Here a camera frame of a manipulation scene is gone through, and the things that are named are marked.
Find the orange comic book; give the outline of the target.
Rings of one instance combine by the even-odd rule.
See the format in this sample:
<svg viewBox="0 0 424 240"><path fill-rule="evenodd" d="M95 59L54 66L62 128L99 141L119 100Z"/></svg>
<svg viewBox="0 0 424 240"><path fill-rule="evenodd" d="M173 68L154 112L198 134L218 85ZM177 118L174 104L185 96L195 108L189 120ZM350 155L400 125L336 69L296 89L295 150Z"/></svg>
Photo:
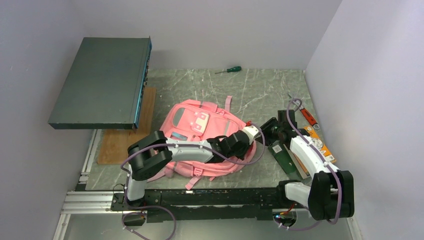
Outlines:
<svg viewBox="0 0 424 240"><path fill-rule="evenodd" d="M337 160L332 155L327 146L324 144L324 142L321 140L316 130L311 125L305 126L304 129L308 132L309 136L311 137L312 143L323 154L325 159L334 164Z"/></svg>

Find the pink student backpack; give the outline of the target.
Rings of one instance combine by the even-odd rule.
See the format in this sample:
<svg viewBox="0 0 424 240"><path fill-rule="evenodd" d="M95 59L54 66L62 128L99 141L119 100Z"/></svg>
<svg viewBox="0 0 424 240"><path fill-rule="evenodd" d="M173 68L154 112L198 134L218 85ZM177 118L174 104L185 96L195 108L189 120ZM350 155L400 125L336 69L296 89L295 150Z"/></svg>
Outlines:
<svg viewBox="0 0 424 240"><path fill-rule="evenodd" d="M160 130L167 138L190 142L200 142L217 136L228 137L251 125L230 112L231 101L232 97L228 96L225 107L220 108L212 102L185 100L172 107ZM164 176L170 178L174 173L178 173L190 179L185 185L185 188L190 190L202 178L208 177L212 181L216 177L238 172L244 166L253 164L256 150L257 146L253 141L244 160L232 157L230 161L215 164L194 161L170 162L148 181L152 182Z"/></svg>

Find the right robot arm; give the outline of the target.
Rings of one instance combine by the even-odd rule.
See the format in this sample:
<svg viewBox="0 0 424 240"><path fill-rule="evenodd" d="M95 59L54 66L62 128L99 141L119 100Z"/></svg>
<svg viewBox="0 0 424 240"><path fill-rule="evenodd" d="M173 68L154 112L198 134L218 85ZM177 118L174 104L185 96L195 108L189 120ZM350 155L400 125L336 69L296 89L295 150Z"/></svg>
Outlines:
<svg viewBox="0 0 424 240"><path fill-rule="evenodd" d="M312 178L310 185L300 180L280 181L275 200L287 208L293 203L306 207L317 221L350 218L355 213L354 177L340 170L318 150L305 129L297 127L294 110L279 110L260 128L264 144L276 154L286 148L305 166Z"/></svg>

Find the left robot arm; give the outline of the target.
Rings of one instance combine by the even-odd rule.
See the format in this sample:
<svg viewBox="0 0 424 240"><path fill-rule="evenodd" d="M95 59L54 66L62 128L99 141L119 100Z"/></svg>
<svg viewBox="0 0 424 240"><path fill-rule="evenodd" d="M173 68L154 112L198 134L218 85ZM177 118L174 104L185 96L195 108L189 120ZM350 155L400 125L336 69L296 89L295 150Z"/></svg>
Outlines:
<svg viewBox="0 0 424 240"><path fill-rule="evenodd" d="M230 136L216 136L202 141L185 141L165 137L163 131L154 131L127 148L128 157L121 165L127 173L124 204L131 210L144 203L148 179L154 177L169 163L194 161L218 164L232 157L243 159L255 135L239 130Z"/></svg>

